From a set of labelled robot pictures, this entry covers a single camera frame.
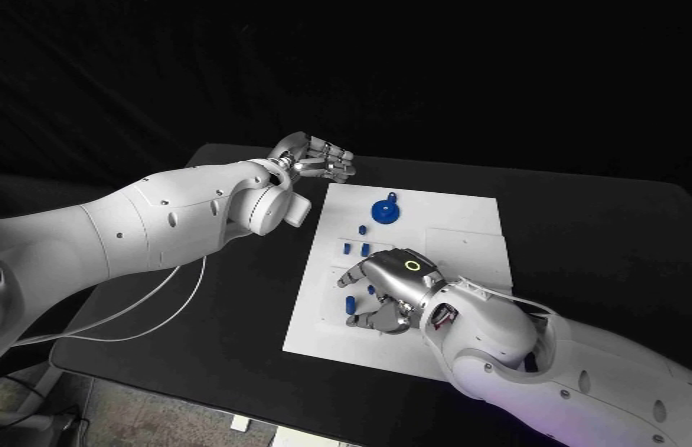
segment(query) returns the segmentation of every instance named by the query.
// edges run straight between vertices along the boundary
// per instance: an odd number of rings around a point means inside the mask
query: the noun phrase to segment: small blue piece
[[[356,313],[356,298],[352,295],[346,297],[346,313],[349,315]]]
[[[386,200],[375,202],[372,206],[372,218],[380,224],[391,224],[399,218],[399,206],[396,205],[396,194],[389,192]]]

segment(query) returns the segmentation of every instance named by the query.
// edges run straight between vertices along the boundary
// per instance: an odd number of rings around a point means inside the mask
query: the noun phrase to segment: robotic hand
[[[409,249],[372,254],[339,287],[367,278],[382,306],[350,327],[419,329],[444,375],[468,397],[503,408],[572,447],[692,446],[692,372],[618,335],[558,316],[526,314],[460,277],[447,282]]]
[[[108,279],[187,264],[281,220],[300,227],[300,177],[344,182],[353,154],[297,132],[267,159],[144,177],[107,197],[0,220],[0,355],[43,312]]]

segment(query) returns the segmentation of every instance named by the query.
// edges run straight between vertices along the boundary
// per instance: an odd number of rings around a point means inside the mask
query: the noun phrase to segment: gray floor
[[[30,379],[32,375],[40,377],[40,372],[20,372],[16,377]],[[14,410],[26,395],[26,389],[0,381],[1,410]],[[229,428],[231,414],[70,374],[62,375],[42,409],[52,413],[78,404],[83,411],[86,398],[83,416],[91,427],[83,447],[267,447],[271,443],[275,426],[269,424],[252,421],[248,432],[236,432]],[[0,435],[1,447],[21,445],[16,435],[6,436],[4,442]]]

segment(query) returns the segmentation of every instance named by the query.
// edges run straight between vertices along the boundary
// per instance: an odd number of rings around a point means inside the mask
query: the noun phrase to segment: blue block
[[[349,315],[356,313],[356,298],[352,295],[346,297],[346,313]]]

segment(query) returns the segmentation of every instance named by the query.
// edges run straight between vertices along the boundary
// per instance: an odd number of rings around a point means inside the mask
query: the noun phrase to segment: white board
[[[396,193],[401,217],[389,225],[372,220],[372,204]],[[357,232],[360,225],[366,235]],[[350,254],[343,254],[349,242]],[[401,335],[346,326],[346,296],[356,297],[356,313],[376,310],[367,281],[344,289],[336,280],[360,260],[362,243],[370,253],[411,248],[440,270],[509,291],[512,276],[502,237],[497,203],[491,198],[330,184],[284,341],[284,351],[444,381],[418,329]]]

